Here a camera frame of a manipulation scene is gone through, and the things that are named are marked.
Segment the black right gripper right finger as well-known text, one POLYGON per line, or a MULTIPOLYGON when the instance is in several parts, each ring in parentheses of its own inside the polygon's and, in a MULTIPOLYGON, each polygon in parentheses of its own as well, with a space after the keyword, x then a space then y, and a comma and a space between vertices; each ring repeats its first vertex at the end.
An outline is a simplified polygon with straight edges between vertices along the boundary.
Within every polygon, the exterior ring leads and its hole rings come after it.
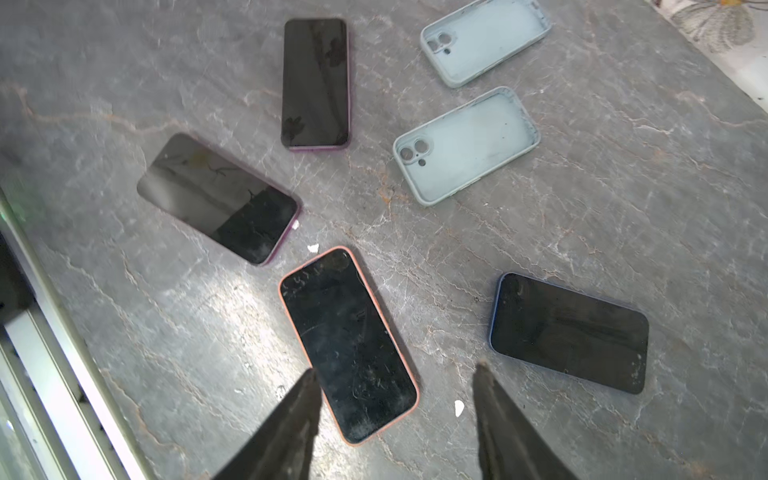
POLYGON ((478 459, 484 479, 575 477, 506 393, 487 364, 476 365, 472 386, 478 459))

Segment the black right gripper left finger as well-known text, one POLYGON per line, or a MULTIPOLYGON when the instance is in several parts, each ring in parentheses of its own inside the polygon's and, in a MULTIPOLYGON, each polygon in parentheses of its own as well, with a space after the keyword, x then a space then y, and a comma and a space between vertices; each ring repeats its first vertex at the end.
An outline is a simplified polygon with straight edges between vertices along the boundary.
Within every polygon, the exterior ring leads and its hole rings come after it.
POLYGON ((216 479, 307 480, 318 434, 322 391, 306 370, 216 479))

